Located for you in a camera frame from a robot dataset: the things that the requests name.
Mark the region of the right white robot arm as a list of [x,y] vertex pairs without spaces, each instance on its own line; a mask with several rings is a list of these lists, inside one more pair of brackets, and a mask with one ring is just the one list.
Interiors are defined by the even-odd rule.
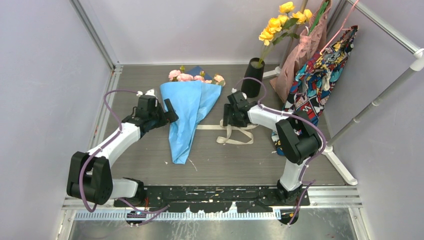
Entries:
[[302,189],[302,178],[310,160],[323,146],[323,141],[310,122],[307,113],[290,113],[266,107],[253,101],[240,90],[232,89],[224,105],[224,127],[246,128],[249,125],[266,127],[277,133],[286,158],[283,174],[277,182],[277,198],[283,205],[291,205]]

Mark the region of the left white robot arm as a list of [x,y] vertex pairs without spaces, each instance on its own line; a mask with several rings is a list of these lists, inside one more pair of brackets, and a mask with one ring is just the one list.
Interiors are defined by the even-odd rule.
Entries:
[[110,199],[124,199],[141,206],[147,197],[144,183],[133,178],[113,178],[111,167],[134,143],[153,129],[178,120],[170,99],[164,105],[151,93],[142,94],[132,113],[98,146],[77,151],[70,160],[66,193],[68,196],[104,205]]

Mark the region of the cream ribbon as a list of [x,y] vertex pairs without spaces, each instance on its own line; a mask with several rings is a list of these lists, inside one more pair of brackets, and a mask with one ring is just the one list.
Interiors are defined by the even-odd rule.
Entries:
[[[251,132],[251,130],[255,129],[256,127],[258,127],[258,125],[256,124],[250,124],[247,127],[236,127],[236,126],[231,126],[231,125],[227,125],[227,126],[223,126],[223,120],[221,119],[219,124],[200,124],[196,127],[197,130],[211,130],[211,131],[215,131],[215,130],[225,130],[226,132],[226,136],[218,136],[216,139],[216,142],[218,144],[222,144],[222,145],[251,145],[254,143],[254,135]],[[235,140],[232,139],[232,133],[233,132],[240,132],[243,135],[245,135],[248,138],[247,142],[243,142],[243,141],[239,141],[239,140]]]

